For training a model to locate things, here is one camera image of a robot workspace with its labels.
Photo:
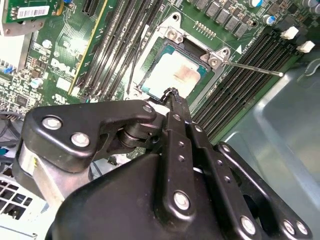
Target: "motherboard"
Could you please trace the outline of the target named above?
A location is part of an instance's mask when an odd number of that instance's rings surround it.
[[[177,88],[212,142],[280,78],[257,68],[285,73],[320,41],[313,0],[1,2],[2,111]]]

